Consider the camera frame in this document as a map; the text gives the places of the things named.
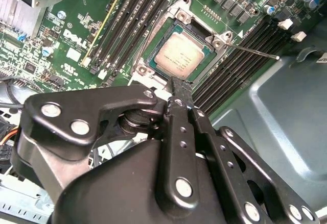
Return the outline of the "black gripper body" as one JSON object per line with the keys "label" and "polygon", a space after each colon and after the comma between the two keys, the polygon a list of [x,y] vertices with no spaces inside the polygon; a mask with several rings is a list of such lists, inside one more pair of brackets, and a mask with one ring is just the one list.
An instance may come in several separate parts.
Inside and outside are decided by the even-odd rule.
{"label": "black gripper body", "polygon": [[199,204],[184,218],[166,214],[155,199],[163,142],[143,142],[75,179],[51,223],[238,223],[218,198],[207,162],[197,158]]}

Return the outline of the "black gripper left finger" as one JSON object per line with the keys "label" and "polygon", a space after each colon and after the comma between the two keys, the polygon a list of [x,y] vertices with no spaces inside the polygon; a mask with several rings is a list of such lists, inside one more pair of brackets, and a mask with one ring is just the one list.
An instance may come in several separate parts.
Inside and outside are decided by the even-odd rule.
{"label": "black gripper left finger", "polygon": [[168,99],[142,85],[44,93],[24,103],[14,168],[38,179],[54,205],[78,177],[132,147],[161,141],[155,199],[173,218],[190,215],[199,204],[194,129],[172,78]]}

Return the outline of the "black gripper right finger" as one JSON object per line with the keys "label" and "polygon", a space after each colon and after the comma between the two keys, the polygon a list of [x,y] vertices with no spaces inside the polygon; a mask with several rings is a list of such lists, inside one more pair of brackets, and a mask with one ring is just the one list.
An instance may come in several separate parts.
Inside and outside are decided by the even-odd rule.
{"label": "black gripper right finger", "polygon": [[190,106],[196,148],[203,153],[227,223],[319,223],[310,206],[230,127],[214,129],[194,105],[190,82],[180,90]]}

